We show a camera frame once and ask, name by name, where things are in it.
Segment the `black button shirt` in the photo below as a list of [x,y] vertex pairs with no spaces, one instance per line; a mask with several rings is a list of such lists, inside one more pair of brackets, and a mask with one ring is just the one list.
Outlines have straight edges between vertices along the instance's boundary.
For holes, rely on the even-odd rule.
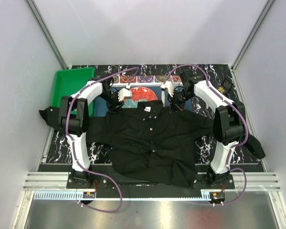
[[139,102],[135,108],[91,117],[87,145],[97,164],[111,164],[126,177],[190,187],[196,178],[196,141],[213,135],[213,121],[189,110],[171,113],[160,100]]

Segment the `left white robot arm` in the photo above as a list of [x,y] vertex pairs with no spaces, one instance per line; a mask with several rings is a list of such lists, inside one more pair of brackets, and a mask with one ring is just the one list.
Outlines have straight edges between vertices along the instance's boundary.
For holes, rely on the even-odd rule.
[[110,111],[118,111],[124,99],[131,98],[130,85],[112,92],[112,77],[92,78],[78,92],[63,96],[59,108],[58,124],[65,131],[71,147],[72,167],[67,187],[72,185],[90,188],[94,183],[91,162],[87,153],[86,134],[89,127],[89,105],[95,98],[104,99]]

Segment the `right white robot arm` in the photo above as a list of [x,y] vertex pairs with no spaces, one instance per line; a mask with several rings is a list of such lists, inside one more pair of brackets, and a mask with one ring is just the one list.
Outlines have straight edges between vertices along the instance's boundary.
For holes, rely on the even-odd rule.
[[245,120],[245,106],[221,94],[208,80],[206,72],[196,75],[185,70],[180,75],[183,89],[174,88],[168,75],[161,85],[168,91],[171,108],[183,110],[184,103],[194,96],[202,99],[214,112],[213,135],[216,139],[214,158],[208,167],[205,181],[212,189],[218,189],[229,180],[230,162],[235,148],[243,145],[248,138]]

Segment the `gold brooch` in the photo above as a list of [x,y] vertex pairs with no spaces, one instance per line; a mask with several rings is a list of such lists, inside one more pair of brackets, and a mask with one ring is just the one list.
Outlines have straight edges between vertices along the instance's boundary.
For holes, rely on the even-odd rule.
[[225,94],[225,88],[223,87],[218,87],[218,91],[222,94]]

